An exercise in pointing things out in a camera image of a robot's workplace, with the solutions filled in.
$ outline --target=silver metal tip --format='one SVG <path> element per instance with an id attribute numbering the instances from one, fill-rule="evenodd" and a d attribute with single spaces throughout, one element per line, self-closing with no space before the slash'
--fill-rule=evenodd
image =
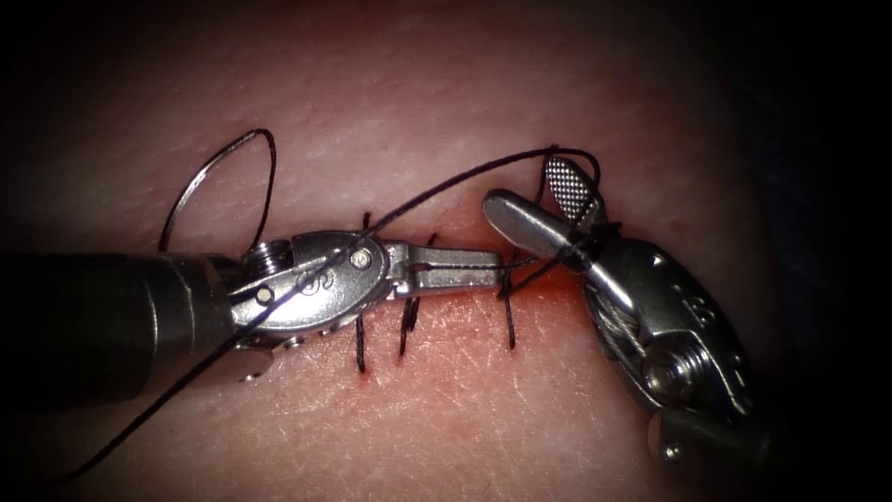
<path id="1" fill-rule="evenodd" d="M 490 190 L 483 199 L 483 214 L 511 244 L 536 257 L 554 258 L 572 245 L 568 223 L 510 190 Z"/>
<path id="2" fill-rule="evenodd" d="M 390 255 L 387 299 L 443 295 L 502 285 L 498 253 L 386 241 Z"/>

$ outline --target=skin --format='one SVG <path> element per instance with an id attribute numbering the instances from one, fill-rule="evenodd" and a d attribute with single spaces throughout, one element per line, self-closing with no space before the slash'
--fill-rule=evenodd
<path id="1" fill-rule="evenodd" d="M 783 367 L 786 338 L 748 161 L 708 32 L 692 12 L 320 5 L 159 9 L 74 44 L 58 72 L 82 70 L 33 99 L 42 147 L 27 168 L 7 173 L 10 242 L 24 251 L 153 252 L 197 166 L 252 127 L 271 129 L 279 150 L 265 239 L 358 229 L 364 211 L 379 217 L 470 166 L 555 142 L 597 156 L 611 219 L 690 269 L 757 370 Z M 231 156 L 192 200 L 171 249 L 242 253 L 267 161 L 262 141 Z M 538 168 L 530 161 L 476 178 L 381 235 L 421 244 L 435 231 L 438 245 L 507 257 L 510 247 L 479 209 L 482 196 L 502 187 L 532 197 Z M 402 304 L 388 302 L 365 316 L 365 375 L 352 329 L 314 337 L 256 382 L 184 391 L 63 494 L 701 494 L 649 458 L 648 418 L 599 351 L 579 279 L 558 270 L 513 305 L 511 351 L 494 291 L 426 298 L 400 359 Z M 149 402 L 20 420 L 7 428 L 16 477 L 28 484 L 75 467 Z"/>

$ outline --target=pink skin surface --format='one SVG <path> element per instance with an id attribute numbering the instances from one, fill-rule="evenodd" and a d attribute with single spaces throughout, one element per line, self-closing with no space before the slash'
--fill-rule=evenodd
<path id="1" fill-rule="evenodd" d="M 784 361 L 757 201 L 709 43 L 685 11 L 420 2 L 152 13 L 83 50 L 34 103 L 42 148 L 7 190 L 31 251 L 152 252 L 198 165 L 252 127 L 276 135 L 266 239 L 357 229 L 470 166 L 553 142 L 593 152 L 623 234 L 702 281 L 761 371 Z M 172 250 L 237 256 L 253 236 L 267 153 L 226 161 Z M 496 249 L 491 188 L 532 197 L 539 163 L 476 178 L 382 236 Z M 93 500 L 675 498 L 647 417 L 600 353 L 579 279 L 556 271 L 514 301 L 506 349 L 493 291 L 422 302 L 398 357 L 401 302 L 285 354 L 258 381 L 186 390 L 66 488 Z M 27 481 L 93 455 L 149 402 L 42 416 L 8 430 Z M 727 486 L 729 492 L 738 487 Z"/>

